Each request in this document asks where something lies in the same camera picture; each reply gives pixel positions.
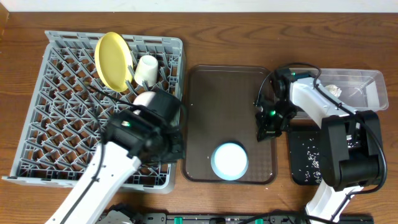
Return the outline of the white paper cup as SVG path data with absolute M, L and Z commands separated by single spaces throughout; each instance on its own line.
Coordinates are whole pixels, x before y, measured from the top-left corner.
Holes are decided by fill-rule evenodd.
M 157 83 L 158 61 L 151 55 L 144 55 L 139 59 L 134 74 L 134 81 L 143 86 L 143 82 L 148 87 L 152 87 Z

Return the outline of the white tissue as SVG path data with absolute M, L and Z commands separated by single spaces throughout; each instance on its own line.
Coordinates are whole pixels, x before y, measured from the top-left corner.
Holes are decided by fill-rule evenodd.
M 341 88 L 339 88 L 338 86 L 336 86 L 336 85 L 327 85 L 325 88 L 326 88 L 333 96 L 335 96 L 335 97 L 337 97 L 337 98 L 340 97 L 342 90 L 341 90 Z

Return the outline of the light blue bowl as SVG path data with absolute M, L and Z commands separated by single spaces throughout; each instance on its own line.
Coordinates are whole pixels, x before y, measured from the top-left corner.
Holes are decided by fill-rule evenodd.
M 211 155 L 211 168 L 221 179 L 240 179 L 247 171 L 249 160 L 244 148 L 237 143 L 226 142 L 219 145 Z

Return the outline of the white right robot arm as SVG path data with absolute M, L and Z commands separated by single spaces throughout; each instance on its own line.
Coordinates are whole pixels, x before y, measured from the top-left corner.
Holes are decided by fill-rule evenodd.
M 387 162 L 380 122 L 372 110 L 358 111 L 330 93 L 319 80 L 322 71 L 297 73 L 275 69 L 267 80 L 276 102 L 258 95 L 257 140 L 279 137 L 301 109 L 320 129 L 319 168 L 322 181 L 314 197 L 297 214 L 296 223 L 338 223 L 356 195 L 379 191 L 386 182 Z

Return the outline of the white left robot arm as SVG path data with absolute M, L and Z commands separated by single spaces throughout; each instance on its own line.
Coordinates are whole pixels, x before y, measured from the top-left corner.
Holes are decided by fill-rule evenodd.
M 185 157 L 182 131 L 172 120 L 182 102 L 163 90 L 140 94 L 108 120 L 86 171 L 48 223 L 95 223 L 125 181 L 142 166 Z

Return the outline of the yellow plate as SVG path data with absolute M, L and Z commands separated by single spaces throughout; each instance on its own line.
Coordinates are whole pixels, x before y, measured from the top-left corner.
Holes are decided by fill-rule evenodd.
M 128 44 L 119 34 L 108 32 L 99 39 L 95 66 L 105 86 L 116 92 L 127 90 L 126 81 L 132 81 L 129 67 L 133 66 L 133 61 Z

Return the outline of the pile of rice and nuts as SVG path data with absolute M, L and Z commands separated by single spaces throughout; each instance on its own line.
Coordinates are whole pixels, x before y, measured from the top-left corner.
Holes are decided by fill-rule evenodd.
M 290 137 L 290 168 L 292 179 L 298 185 L 319 185 L 320 137 L 315 134 L 293 134 Z

